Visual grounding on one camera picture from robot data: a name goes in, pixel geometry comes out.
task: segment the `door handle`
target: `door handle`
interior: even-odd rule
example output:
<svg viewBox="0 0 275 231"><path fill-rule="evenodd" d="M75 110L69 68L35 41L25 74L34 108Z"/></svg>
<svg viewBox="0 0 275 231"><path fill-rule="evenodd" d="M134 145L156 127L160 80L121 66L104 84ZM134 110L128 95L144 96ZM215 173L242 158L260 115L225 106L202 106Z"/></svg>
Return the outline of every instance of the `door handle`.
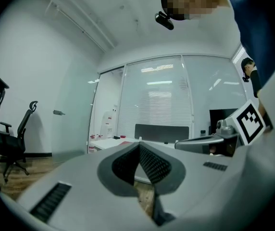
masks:
<svg viewBox="0 0 275 231"><path fill-rule="evenodd" d="M59 110L53 110L53 114L59 115L59 116L65 115L62 111L59 111Z"/></svg>

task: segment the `person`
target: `person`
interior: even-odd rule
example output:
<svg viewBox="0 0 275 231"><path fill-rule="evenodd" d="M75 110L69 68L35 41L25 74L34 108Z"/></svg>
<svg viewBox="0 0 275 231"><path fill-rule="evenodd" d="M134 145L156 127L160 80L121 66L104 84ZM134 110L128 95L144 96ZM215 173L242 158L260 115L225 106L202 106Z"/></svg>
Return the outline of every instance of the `person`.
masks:
<svg viewBox="0 0 275 231"><path fill-rule="evenodd" d="M265 110L261 100L259 99L259 92L262 89L262 87L261 87L261 84L260 84L260 80L259 80L259 76L258 76L257 67L255 65L255 62L251 58L247 57L247 58L242 60L241 68L242 68L243 75L244 75L243 80L245 82L247 82L249 79L251 79L254 97L258 98L258 101L259 101L259 105L258 105L259 113L263 117L263 120L264 120L266 126L272 127L270 118L267 115L266 110Z"/></svg>
<svg viewBox="0 0 275 231"><path fill-rule="evenodd" d="M274 73L275 0L161 0L161 5L171 19L179 21L212 13L220 6L231 7L241 44L258 66L261 87Z"/></svg>

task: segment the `chair headrest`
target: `chair headrest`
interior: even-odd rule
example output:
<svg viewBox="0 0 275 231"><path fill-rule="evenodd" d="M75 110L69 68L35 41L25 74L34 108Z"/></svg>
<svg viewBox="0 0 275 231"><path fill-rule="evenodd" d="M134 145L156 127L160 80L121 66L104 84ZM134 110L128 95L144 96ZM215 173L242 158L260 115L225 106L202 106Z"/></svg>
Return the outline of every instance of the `chair headrest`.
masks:
<svg viewBox="0 0 275 231"><path fill-rule="evenodd" d="M32 113L36 110L37 106L36 104L38 103L38 101L32 101L30 103L30 110L32 111Z"/></svg>

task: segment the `black baseboard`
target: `black baseboard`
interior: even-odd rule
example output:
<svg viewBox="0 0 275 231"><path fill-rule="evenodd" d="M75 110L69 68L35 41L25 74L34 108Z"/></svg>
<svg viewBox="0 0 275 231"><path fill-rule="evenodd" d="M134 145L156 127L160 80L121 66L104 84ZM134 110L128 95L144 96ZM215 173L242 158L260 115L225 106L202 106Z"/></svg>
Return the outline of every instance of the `black baseboard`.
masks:
<svg viewBox="0 0 275 231"><path fill-rule="evenodd" d="M51 157L52 153L24 153L25 157Z"/></svg>

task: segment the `computer monitor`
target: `computer monitor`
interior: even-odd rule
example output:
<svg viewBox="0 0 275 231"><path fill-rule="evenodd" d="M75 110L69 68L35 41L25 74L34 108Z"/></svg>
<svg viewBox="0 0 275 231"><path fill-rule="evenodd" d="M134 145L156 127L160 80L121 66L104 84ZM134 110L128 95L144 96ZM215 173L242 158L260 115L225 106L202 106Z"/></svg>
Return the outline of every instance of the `computer monitor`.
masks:
<svg viewBox="0 0 275 231"><path fill-rule="evenodd" d="M216 124L219 120L228 118L237 109L210 110L210 134L215 133Z"/></svg>

